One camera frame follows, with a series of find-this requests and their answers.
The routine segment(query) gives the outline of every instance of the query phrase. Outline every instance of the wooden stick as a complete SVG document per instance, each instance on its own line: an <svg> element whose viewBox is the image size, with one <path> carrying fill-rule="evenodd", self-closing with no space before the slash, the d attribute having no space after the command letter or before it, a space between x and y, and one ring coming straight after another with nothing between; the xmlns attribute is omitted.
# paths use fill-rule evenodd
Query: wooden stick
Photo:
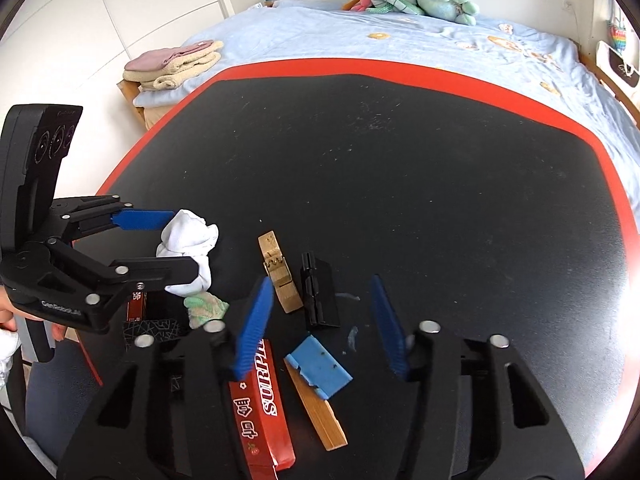
<svg viewBox="0 0 640 480"><path fill-rule="evenodd" d="M298 391L298 395L304 404L305 410L311 419L311 423L316 428L316 433L322 441L322 445L327 451L338 449L347 445L347 437L340 426L340 422L335 418L334 410L331 409L327 400L318 397L311 386L300 377L298 371L286 360L284 364L291 376L293 385Z"/></svg>

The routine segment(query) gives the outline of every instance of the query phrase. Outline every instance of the beige towel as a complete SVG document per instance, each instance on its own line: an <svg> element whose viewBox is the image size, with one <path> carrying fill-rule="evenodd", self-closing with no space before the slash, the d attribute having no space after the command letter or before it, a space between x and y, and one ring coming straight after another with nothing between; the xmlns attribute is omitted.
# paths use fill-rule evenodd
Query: beige towel
<svg viewBox="0 0 640 480"><path fill-rule="evenodd" d="M195 64L187 70L175 74L161 75L153 81L141 81L140 89L142 90L173 90L178 88L190 77L196 77L197 75L206 72L214 66L221 58L219 52L211 52L206 58L198 60L198 64Z"/></svg>
<svg viewBox="0 0 640 480"><path fill-rule="evenodd" d="M169 63L167 63L167 65L162 70L155 70L154 72L136 72L135 70L125 70L122 78L127 81L142 83L143 81L154 81L159 77L162 77L163 75L177 74L178 72L182 72L183 70L189 70L190 68L198 64L208 63L211 58L207 60L204 59L223 46L224 43L222 43L222 41L214 41L207 48L203 48L202 50L193 52L192 54L187 54L186 56L175 57Z"/></svg>

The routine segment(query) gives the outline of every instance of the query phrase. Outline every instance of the red table edge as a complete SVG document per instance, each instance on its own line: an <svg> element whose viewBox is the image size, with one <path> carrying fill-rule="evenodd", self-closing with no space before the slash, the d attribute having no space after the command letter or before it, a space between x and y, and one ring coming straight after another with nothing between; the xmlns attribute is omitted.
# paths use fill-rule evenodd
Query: red table edge
<svg viewBox="0 0 640 480"><path fill-rule="evenodd" d="M231 81L249 78L266 77L301 77L323 75L364 75L406 86L414 86L446 92L448 94L473 99L491 106L521 115L527 119L546 124L564 130L584 142L588 143L595 152L602 171L604 173L609 191L613 198L614 207L620 220L622 240L625 247L625 255L629 273L629 289L632 297L638 291L640 278L640 237L636 228L631 206L626 197L626 192L618 176L606 149L600 139L587 128L576 121L562 115L560 112L530 99L517 92L507 90L492 83L474 79L455 72L449 72L437 68L417 66L393 61L380 61L372 59L343 59L343 58L319 58L319 59L288 59L279 61L266 61L227 68L203 83L191 94L185 97L171 110L169 110L123 157L111 174L104 181L97 194L106 194L118 177L133 161L142 149L153 139L156 134L185 106L203 93L209 86L218 81ZM102 385L95 367L88 353L82 346L82 351L96 380ZM591 461L585 467L585 474L589 475L596 466L606 457L617 442L625 427L631 406L636 394L638 379L640 377L640 355L628 351L625 355L625 363L622 370L622 378L618 393L609 413L602 423L597 437L596 451Z"/></svg>

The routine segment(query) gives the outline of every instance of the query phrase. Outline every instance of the red snack box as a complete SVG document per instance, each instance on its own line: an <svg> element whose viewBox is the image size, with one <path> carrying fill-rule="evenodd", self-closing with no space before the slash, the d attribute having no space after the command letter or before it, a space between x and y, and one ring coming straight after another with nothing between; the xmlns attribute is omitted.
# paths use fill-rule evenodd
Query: red snack box
<svg viewBox="0 0 640 480"><path fill-rule="evenodd" d="M254 370L249 372L244 381L229 383L234 416L253 480L276 479L274 470L282 471L291 467L296 455L280 399L271 346L267 340L258 343L254 364Z"/></svg>
<svg viewBox="0 0 640 480"><path fill-rule="evenodd" d="M127 321L142 321L145 317L146 292L134 292L127 303Z"/></svg>

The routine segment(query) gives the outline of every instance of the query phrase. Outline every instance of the bed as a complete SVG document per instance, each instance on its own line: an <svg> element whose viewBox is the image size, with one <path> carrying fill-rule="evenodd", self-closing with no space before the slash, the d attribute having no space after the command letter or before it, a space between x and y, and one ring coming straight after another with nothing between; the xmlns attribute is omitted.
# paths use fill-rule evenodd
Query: bed
<svg viewBox="0 0 640 480"><path fill-rule="evenodd" d="M293 0L236 14L184 44L208 39L225 43L222 60L177 89L139 92L135 83L120 83L147 128L205 81L242 64L335 57L428 66L518 92L591 130L606 147L640 226L640 112L571 40L491 18L467 27L428 16L370 15ZM425 110L425 120L429 113Z"/></svg>

